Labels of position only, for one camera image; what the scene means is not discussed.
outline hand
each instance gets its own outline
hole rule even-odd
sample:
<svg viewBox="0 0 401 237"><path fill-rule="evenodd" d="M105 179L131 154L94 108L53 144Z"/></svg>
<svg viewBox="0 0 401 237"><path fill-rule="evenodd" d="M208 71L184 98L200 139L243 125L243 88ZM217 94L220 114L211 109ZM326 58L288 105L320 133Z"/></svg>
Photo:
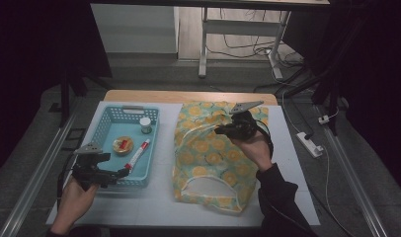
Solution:
<svg viewBox="0 0 401 237"><path fill-rule="evenodd" d="M261 172L265 172L272 167L271 151L265 136L260 131L256 131L256 134L246 141L230 140L243 151L247 158L258 166Z"/></svg>
<svg viewBox="0 0 401 237"><path fill-rule="evenodd" d="M98 188L98 185L91 185L85 192L78 181L71 177L62 192L61 204L50 231L66 235L74 222L89 210Z"/></svg>

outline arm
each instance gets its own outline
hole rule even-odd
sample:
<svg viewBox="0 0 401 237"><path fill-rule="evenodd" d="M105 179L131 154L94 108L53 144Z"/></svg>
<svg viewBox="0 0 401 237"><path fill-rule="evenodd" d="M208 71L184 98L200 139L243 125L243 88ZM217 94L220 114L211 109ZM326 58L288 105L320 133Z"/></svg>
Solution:
<svg viewBox="0 0 401 237"><path fill-rule="evenodd" d="M93 203L98 186L92 185L86 192L73 177L62 192L61 204L46 236L67 236L70 228Z"/></svg>
<svg viewBox="0 0 401 237"><path fill-rule="evenodd" d="M262 213L265 215L262 234L312 236L313 232L294 200L298 185L286 182L278 164L272 163L273 151L270 150L265 136L257 131L247 141L231 139L231 142L237 145L259 168L257 173L257 178L261 182L259 203Z"/></svg>

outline yellow floral cloth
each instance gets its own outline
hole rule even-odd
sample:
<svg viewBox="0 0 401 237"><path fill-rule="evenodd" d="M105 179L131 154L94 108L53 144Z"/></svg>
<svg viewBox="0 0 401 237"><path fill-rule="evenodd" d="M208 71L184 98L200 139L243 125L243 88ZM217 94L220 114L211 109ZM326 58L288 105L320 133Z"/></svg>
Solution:
<svg viewBox="0 0 401 237"><path fill-rule="evenodd" d="M213 131L219 124L231 123L229 111L234 106L226 102L183 104L175 129L173 187L176 200L235 212L241 212L247 205L256 187L257 166L225 135ZM268 108L256 107L250 112L254 119L268 123ZM184 192L196 178L219 180L236 195L212 197Z"/></svg>

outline red marker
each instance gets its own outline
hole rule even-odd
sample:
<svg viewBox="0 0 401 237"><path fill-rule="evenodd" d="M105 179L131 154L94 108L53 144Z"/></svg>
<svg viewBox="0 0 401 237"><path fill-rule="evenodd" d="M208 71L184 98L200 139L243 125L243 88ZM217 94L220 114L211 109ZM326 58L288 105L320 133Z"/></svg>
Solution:
<svg viewBox="0 0 401 237"><path fill-rule="evenodd" d="M129 162L127 162L124 167L127 168L128 170L132 171L133 166L135 166L136 161L138 161L139 157L141 157L142 152L144 152L144 150L146 150L146 148L148 147L150 142L150 139L146 139L146 141L144 141L142 143L142 145L138 148L138 150L136 151L136 153L132 156L132 158L130 158Z"/></svg>

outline basket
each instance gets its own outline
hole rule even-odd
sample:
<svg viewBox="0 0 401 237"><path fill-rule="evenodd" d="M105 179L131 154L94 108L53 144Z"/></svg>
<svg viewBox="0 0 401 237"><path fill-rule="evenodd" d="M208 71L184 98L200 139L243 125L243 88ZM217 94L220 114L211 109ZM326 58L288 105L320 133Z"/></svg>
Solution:
<svg viewBox="0 0 401 237"><path fill-rule="evenodd" d="M141 125L139 124L141 118L151 119L152 131L150 133L142 133ZM111 153L109 161L98 164L99 169L108 171L123 169L123 166L133 156L142 142L150 139L150 144L139 157L132 172L127 177L119 179L116 185L109 185L106 189L101 189L101 191L127 191L132 187L143 188L148 185L158 125L158 108L139 106L105 107L91 136L91 141L98 143L104 153ZM133 140L133 149L124 156L118 155L113 149L114 141L120 136L129 136Z"/></svg>

